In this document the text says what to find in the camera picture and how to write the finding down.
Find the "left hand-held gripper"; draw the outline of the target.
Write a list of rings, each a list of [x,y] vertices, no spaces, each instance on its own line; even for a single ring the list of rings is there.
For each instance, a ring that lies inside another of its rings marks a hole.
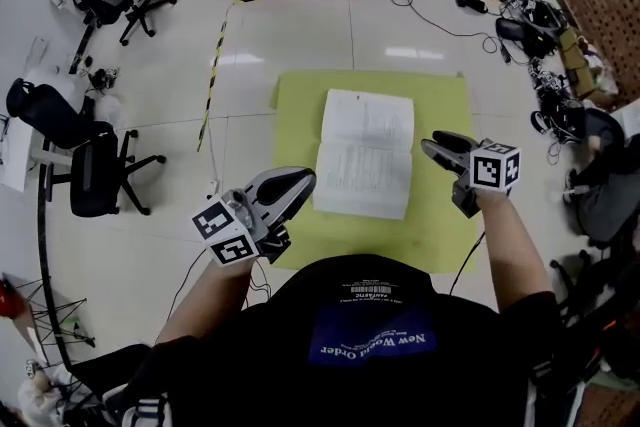
[[[286,227],[310,198],[316,173],[306,167],[285,166],[259,173],[244,190],[213,195],[191,217],[191,226],[219,267],[264,257],[274,263],[291,245]],[[258,206],[270,208],[269,227]]]

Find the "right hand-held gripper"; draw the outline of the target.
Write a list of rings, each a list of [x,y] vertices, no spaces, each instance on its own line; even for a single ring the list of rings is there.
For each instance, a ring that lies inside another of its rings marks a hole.
[[[501,143],[480,143],[451,131],[436,130],[423,139],[425,155],[458,176],[453,185],[454,205],[471,219],[479,212],[478,191],[507,193],[519,180],[521,149]]]

